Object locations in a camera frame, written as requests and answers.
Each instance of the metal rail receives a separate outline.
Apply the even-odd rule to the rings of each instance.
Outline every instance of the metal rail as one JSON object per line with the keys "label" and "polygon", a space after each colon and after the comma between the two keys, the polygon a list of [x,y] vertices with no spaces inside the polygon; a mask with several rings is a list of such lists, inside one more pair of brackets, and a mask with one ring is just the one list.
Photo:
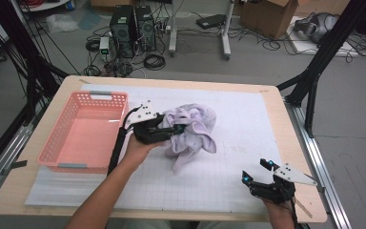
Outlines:
{"label": "metal rail", "polygon": [[292,107],[290,108],[296,119],[296,125],[301,133],[301,137],[304,140],[305,147],[309,154],[309,159],[314,166],[316,176],[319,184],[324,187],[324,195],[327,200],[327,204],[331,210],[335,225],[339,229],[351,229],[349,219],[346,216],[346,212],[340,202],[337,195],[336,188],[332,183],[331,177],[328,170],[326,169],[325,162],[323,161],[322,155],[320,154],[319,148],[317,147],[314,138],[309,137],[307,130],[305,129],[305,114],[301,108]]}

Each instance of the person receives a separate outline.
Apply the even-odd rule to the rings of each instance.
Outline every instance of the person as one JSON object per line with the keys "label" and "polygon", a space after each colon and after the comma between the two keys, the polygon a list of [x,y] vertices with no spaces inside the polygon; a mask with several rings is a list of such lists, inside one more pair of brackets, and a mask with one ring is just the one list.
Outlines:
{"label": "person", "polygon": [[[66,228],[105,228],[114,204],[123,192],[130,176],[144,162],[150,150],[161,144],[162,142],[145,145],[140,143],[134,134],[131,134],[124,157],[75,211]],[[270,222],[274,229],[294,228],[292,215],[288,209],[267,200],[263,200],[263,202],[269,212]]]}

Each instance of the lavender cloth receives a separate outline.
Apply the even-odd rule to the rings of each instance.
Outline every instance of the lavender cloth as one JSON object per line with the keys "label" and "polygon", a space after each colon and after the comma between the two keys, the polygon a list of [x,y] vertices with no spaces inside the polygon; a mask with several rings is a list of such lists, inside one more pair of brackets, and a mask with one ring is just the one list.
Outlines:
{"label": "lavender cloth", "polygon": [[187,125],[183,134],[172,136],[164,143],[167,156],[178,156],[173,171],[178,173],[181,167],[193,159],[201,149],[216,153],[216,145],[210,133],[214,128],[215,111],[206,105],[187,104],[163,113],[165,117],[159,128],[172,127],[174,124]]}

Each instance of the pink plastic basket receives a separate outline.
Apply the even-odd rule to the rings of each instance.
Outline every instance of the pink plastic basket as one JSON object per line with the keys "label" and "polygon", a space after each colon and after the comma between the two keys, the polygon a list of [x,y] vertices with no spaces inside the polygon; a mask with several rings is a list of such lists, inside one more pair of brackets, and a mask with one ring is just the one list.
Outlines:
{"label": "pink plastic basket", "polygon": [[127,111],[125,93],[71,93],[38,163],[55,172],[106,174]]}

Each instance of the computer tower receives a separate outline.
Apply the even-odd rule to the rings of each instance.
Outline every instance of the computer tower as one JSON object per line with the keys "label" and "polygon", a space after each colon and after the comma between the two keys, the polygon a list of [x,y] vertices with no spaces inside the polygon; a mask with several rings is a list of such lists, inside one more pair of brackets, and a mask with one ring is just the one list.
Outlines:
{"label": "computer tower", "polygon": [[133,57],[133,44],[137,40],[133,7],[131,5],[117,5],[110,22],[112,39],[119,57]]}
{"label": "computer tower", "polygon": [[141,51],[156,50],[155,29],[151,7],[136,7],[135,16],[136,24],[138,26],[138,38],[140,38]]}

